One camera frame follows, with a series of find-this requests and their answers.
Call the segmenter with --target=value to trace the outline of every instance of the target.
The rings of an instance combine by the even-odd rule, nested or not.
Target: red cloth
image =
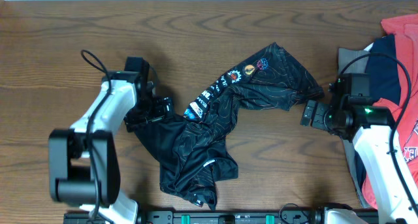
[[[415,183],[418,184],[418,159],[416,159],[418,157],[418,14],[384,19],[381,25],[387,34],[394,34],[396,58],[404,64],[411,78],[411,99],[398,126],[398,133],[404,159]],[[401,88],[399,106],[387,99],[380,99],[374,104],[389,108],[395,120],[398,119],[401,106],[408,94],[408,83],[400,66],[398,66],[398,75]],[[362,185],[362,193],[367,203],[377,209],[368,176]]]

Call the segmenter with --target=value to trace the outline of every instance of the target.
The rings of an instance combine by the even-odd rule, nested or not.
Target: crumpled black garment
[[[311,74],[273,43],[223,74],[184,113],[138,128],[135,134],[160,162],[160,188],[215,210],[215,182],[238,177],[225,137],[239,108],[289,110],[323,97]]]

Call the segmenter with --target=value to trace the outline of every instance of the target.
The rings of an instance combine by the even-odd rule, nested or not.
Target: table surface
[[[96,98],[102,73],[142,56],[177,113],[220,74],[276,41],[325,89],[338,47],[362,49],[380,21],[418,1],[6,1],[0,8],[0,223],[62,223],[71,207],[48,192],[48,135]],[[304,105],[241,110],[227,149],[239,178],[218,182],[217,210],[278,210],[285,203],[359,208],[342,143],[299,125]],[[115,138],[121,187],[144,208],[207,211],[159,190],[159,163],[125,127]]]

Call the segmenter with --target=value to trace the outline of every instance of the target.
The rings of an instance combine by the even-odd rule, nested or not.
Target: cable
[[[290,223],[288,223],[286,220],[284,220],[283,218],[282,218],[282,216],[281,216],[281,211],[286,207],[286,206],[288,206],[288,205],[294,205],[294,206],[296,206],[297,208],[299,208],[299,206],[297,205],[297,204],[294,204],[294,203],[287,203],[287,204],[285,204],[285,205],[283,205],[283,207],[282,208],[280,208],[280,211],[279,211],[279,218],[285,223],[285,224],[290,224]],[[305,223],[309,223],[310,222],[310,220],[311,220],[311,218],[310,218],[310,216],[308,216],[307,214],[305,214],[302,210],[301,210],[301,212],[302,212],[302,214],[308,219],[307,220],[307,222],[305,222]]]
[[[393,129],[392,129],[392,131],[391,131],[391,133],[390,133],[390,135],[389,135],[389,154],[391,155],[391,157],[392,157],[392,162],[393,162],[393,165],[394,165],[394,168],[395,168],[395,170],[396,170],[396,173],[398,174],[398,177],[399,177],[399,180],[400,180],[400,183],[402,184],[402,187],[404,188],[404,190],[405,190],[405,193],[406,193],[406,196],[408,197],[408,199],[410,200],[410,202],[411,202],[411,207],[410,207],[410,209],[412,208],[413,209],[413,211],[415,212],[415,215],[417,215],[417,217],[418,217],[418,207],[417,207],[417,204],[415,203],[415,201],[414,201],[414,199],[413,199],[413,197],[412,197],[412,194],[411,194],[411,191],[409,190],[409,188],[408,188],[408,185],[406,185],[406,182],[405,182],[405,179],[404,179],[404,177],[403,177],[403,175],[402,175],[402,172],[400,171],[400,168],[399,168],[399,164],[398,164],[398,161],[396,160],[396,157],[395,157],[395,153],[396,153],[396,151],[394,150],[394,146],[393,146],[393,140],[394,140],[394,134],[395,134],[395,132],[396,132],[396,129],[398,128],[398,126],[399,126],[399,123],[400,123],[400,120],[402,119],[402,116],[404,116],[404,113],[405,113],[405,110],[406,110],[406,107],[407,107],[407,105],[408,105],[408,103],[409,103],[409,101],[410,101],[410,98],[411,98],[411,78],[410,78],[410,75],[408,74],[408,70],[406,70],[406,68],[405,68],[405,66],[404,66],[404,64],[402,64],[399,60],[397,60],[395,57],[392,57],[392,56],[389,56],[389,55],[387,55],[387,54],[382,54],[382,53],[369,53],[369,54],[364,54],[364,55],[362,55],[362,56],[360,56],[360,57],[357,57],[357,58],[355,58],[353,61],[350,61],[343,69],[342,69],[342,71],[341,71],[341,73],[340,73],[340,75],[341,74],[343,74],[344,73],[344,71],[346,71],[347,69],[348,69],[348,67],[351,65],[351,64],[353,64],[354,62],[356,62],[356,61],[358,61],[358,60],[360,60],[360,59],[362,59],[362,58],[365,58],[365,57],[370,57],[370,56],[383,56],[383,57],[387,57],[387,58],[389,58],[389,59],[391,59],[391,60],[393,60],[394,62],[396,62],[401,68],[402,68],[402,70],[404,71],[404,73],[405,73],[405,77],[406,77],[406,80],[407,80],[407,82],[408,82],[408,94],[406,95],[406,99],[405,99],[405,102],[404,102],[404,105],[402,106],[402,110],[401,110],[401,112],[400,112],[400,114],[399,114],[399,117],[398,117],[398,119],[397,119],[397,121],[394,123],[394,126],[393,126]]]
[[[95,61],[97,61],[98,64],[100,64],[101,68],[99,68],[98,66],[96,66],[95,64],[93,64],[90,60],[88,60],[85,57],[84,53],[87,53]],[[92,168],[92,171],[93,171],[94,184],[95,184],[95,190],[96,190],[95,207],[89,213],[89,220],[90,221],[93,221],[97,217],[97,214],[99,213],[99,207],[100,207],[100,184],[99,184],[99,176],[97,174],[96,162],[95,162],[94,154],[93,154],[93,142],[91,140],[91,135],[90,134],[91,134],[91,127],[93,126],[94,118],[95,118],[97,112],[99,111],[100,107],[103,105],[103,103],[105,103],[105,101],[107,100],[107,98],[112,93],[112,82],[110,81],[110,76],[109,76],[109,73],[108,73],[106,67],[99,60],[99,58],[97,58],[94,54],[92,54],[90,51],[87,51],[87,50],[81,50],[81,56],[92,67],[95,67],[99,71],[103,72],[106,75],[106,78],[107,78],[107,81],[108,81],[108,89],[107,89],[106,95],[103,97],[103,99],[99,102],[99,104],[96,106],[96,108],[94,109],[94,111],[91,113],[91,115],[89,117],[89,120],[87,122],[87,129],[86,129],[86,144],[87,144],[88,151],[89,151],[89,154],[90,154],[90,162],[91,162],[91,168]]]

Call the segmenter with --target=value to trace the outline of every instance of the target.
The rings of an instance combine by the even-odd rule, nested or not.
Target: black cable
[[[96,66],[95,64],[93,64],[90,60],[88,60],[85,57],[84,53],[89,54],[95,61],[97,61],[98,64],[100,64],[101,68],[99,68],[98,66]],[[96,108],[94,109],[94,111],[91,113],[91,115],[89,117],[89,120],[87,122],[87,129],[86,129],[86,144],[87,144],[88,151],[89,151],[89,154],[90,154],[90,162],[91,162],[91,168],[92,168],[92,171],[93,171],[95,191],[96,191],[95,207],[92,210],[92,212],[90,212],[90,214],[89,214],[89,219],[91,221],[93,221],[97,217],[97,214],[99,213],[99,207],[100,207],[100,184],[99,184],[99,176],[97,174],[96,162],[95,162],[94,154],[93,154],[93,142],[91,140],[90,133],[91,133],[91,127],[93,126],[94,118],[95,118],[97,112],[99,111],[100,107],[105,103],[105,101],[107,100],[107,98],[112,93],[112,82],[110,81],[110,76],[109,76],[109,73],[108,73],[106,67],[99,60],[99,58],[97,58],[94,54],[92,54],[90,51],[87,51],[87,50],[81,50],[81,56],[92,67],[95,67],[96,69],[98,69],[101,72],[103,72],[106,75],[106,78],[107,78],[107,81],[108,81],[108,89],[107,89],[106,95],[103,97],[103,99],[96,106]]]
[[[341,74],[343,74],[344,73],[344,71],[346,71],[347,70],[347,68],[351,65],[351,64],[353,64],[354,62],[356,62],[356,61],[358,61],[358,60],[360,60],[360,59],[362,59],[362,58],[365,58],[365,57],[370,57],[370,56],[382,56],[382,57],[387,57],[387,58],[389,58],[389,59],[391,59],[391,60],[393,60],[394,62],[396,62],[401,68],[402,68],[402,70],[404,71],[404,73],[405,73],[405,77],[406,77],[406,81],[408,82],[408,94],[406,95],[406,99],[405,99],[405,102],[404,102],[404,105],[402,106],[402,110],[401,110],[401,112],[400,112],[400,114],[399,114],[399,117],[398,117],[398,119],[397,119],[397,121],[394,123],[394,126],[393,126],[393,129],[392,129],[392,131],[391,131],[391,133],[390,133],[390,135],[389,135],[389,154],[391,155],[391,157],[392,157],[392,162],[393,162],[393,165],[394,165],[394,168],[395,168],[395,170],[396,170],[396,173],[398,174],[398,177],[399,177],[399,180],[400,180],[400,183],[402,184],[402,187],[404,188],[404,190],[405,190],[405,193],[406,193],[406,196],[408,197],[408,199],[410,200],[410,202],[411,202],[411,207],[410,208],[412,208],[413,209],[413,211],[415,212],[415,215],[418,217],[418,207],[417,207],[417,204],[415,203],[415,201],[414,201],[414,199],[413,199],[413,197],[412,197],[412,194],[411,194],[411,191],[408,189],[408,185],[406,185],[406,182],[405,182],[405,179],[404,179],[404,177],[403,177],[403,175],[402,175],[402,172],[400,171],[400,168],[399,168],[399,164],[398,164],[398,161],[396,160],[396,157],[395,157],[395,153],[396,153],[396,151],[394,150],[394,146],[393,146],[393,140],[394,140],[394,134],[395,134],[395,132],[396,132],[396,129],[398,128],[398,126],[399,126],[399,123],[400,123],[400,120],[402,119],[402,116],[404,116],[404,113],[405,113],[405,110],[406,110],[406,107],[407,107],[407,105],[408,105],[408,103],[409,103],[409,101],[410,101],[410,98],[411,98],[411,78],[410,78],[410,75],[408,74],[408,70],[406,70],[406,68],[405,68],[405,66],[404,66],[404,64],[402,64],[399,60],[397,60],[395,57],[392,57],[392,56],[390,56],[390,55],[387,55],[387,54],[382,54],[382,53],[369,53],[369,54],[364,54],[364,55],[362,55],[362,56],[360,56],[360,57],[357,57],[357,58],[355,58],[353,61],[350,61],[343,69],[342,69],[342,71],[341,71],[341,73],[340,73],[340,75]]]
[[[282,208],[280,208],[280,211],[279,211],[279,218],[285,223],[285,224],[290,224],[290,223],[288,223],[286,220],[284,220],[283,218],[282,218],[282,216],[281,216],[281,211],[286,207],[286,206],[288,206],[288,205],[293,205],[293,206],[296,206],[297,208],[300,208],[297,204],[294,204],[294,203],[287,203],[287,204],[285,204],[285,205],[283,205],[283,207]],[[311,218],[310,218],[310,216],[308,216],[307,214],[305,214],[302,210],[300,210],[301,212],[302,212],[302,214],[308,219],[307,220],[307,222],[305,222],[305,223],[309,223],[310,222],[310,220],[311,220]]]

